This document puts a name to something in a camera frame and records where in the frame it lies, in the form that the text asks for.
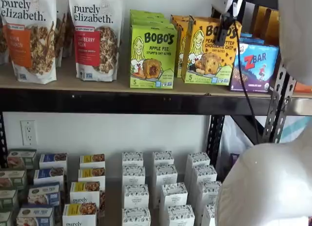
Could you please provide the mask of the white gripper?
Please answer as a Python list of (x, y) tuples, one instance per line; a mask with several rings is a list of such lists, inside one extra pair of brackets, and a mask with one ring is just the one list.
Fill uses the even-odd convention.
[(228, 29), (235, 24), (236, 18), (233, 14), (238, 14), (243, 0), (212, 0), (212, 8), (221, 13), (220, 26), (218, 30), (218, 41), (225, 41)]

